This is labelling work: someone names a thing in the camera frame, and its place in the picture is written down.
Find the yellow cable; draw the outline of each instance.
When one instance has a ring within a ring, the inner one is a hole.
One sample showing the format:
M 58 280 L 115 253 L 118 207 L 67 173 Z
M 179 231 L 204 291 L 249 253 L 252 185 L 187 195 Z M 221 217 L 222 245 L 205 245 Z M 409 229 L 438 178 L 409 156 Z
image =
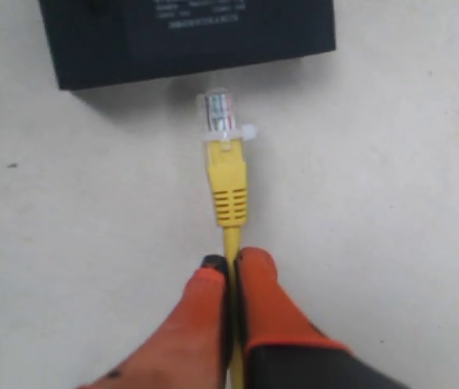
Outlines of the yellow cable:
M 240 250 L 241 227 L 247 221 L 247 166 L 240 139 L 212 141 L 207 146 L 208 177 L 217 223 L 224 230 L 225 257 L 229 264 L 229 290 L 233 318 L 233 358 L 229 365 L 231 387 L 244 388 L 242 345 L 238 333 L 237 282 L 234 260 Z

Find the yellow connector boot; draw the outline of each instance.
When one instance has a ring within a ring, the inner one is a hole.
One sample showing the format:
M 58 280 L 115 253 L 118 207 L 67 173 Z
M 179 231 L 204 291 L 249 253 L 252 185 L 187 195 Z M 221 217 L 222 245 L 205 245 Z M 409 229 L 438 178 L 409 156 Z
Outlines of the yellow connector boot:
M 240 250 L 241 227 L 247 222 L 247 166 L 242 154 L 242 140 L 248 137 L 248 134 L 236 128 L 231 97 L 227 92 L 211 92 L 204 97 L 204 103 L 208 120 L 208 177 L 217 223 L 224 230 L 225 257 L 229 263 L 230 273 L 234 350 L 229 373 L 232 388 L 243 389 L 244 373 L 242 345 L 238 334 L 234 260 Z

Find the white floor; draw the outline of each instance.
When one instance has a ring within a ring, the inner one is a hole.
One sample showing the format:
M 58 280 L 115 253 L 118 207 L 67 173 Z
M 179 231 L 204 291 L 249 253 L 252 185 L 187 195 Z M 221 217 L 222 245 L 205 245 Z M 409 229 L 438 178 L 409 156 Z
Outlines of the white floor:
M 459 1 L 338 0 L 336 53 L 78 96 L 55 87 L 36 0 L 14 3 L 0 0 L 0 389 L 103 374 L 221 250 L 193 104 L 215 86 L 262 130 L 245 243 L 365 361 L 459 388 Z

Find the black device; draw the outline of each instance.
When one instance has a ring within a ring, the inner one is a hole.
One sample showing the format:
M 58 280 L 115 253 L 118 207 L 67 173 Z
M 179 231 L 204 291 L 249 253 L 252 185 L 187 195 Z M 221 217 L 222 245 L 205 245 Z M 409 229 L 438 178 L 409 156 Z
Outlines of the black device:
M 61 89 L 336 48 L 332 0 L 39 0 Z

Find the yellow ethernet cable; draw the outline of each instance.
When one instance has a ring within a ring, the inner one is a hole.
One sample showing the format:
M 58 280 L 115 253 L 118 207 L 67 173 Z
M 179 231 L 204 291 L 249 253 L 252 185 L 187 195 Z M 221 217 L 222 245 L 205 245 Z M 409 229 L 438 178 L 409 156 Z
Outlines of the yellow ethernet cable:
M 237 281 L 234 260 L 240 250 L 241 227 L 247 221 L 247 166 L 242 154 L 242 141 L 255 137 L 253 126 L 237 128 L 231 95 L 227 91 L 209 92 L 202 96 L 204 121 L 208 124 L 208 178 L 217 223 L 224 231 L 224 250 L 229 268 L 233 357 L 229 376 L 233 389 L 244 388 L 242 345 L 238 329 Z

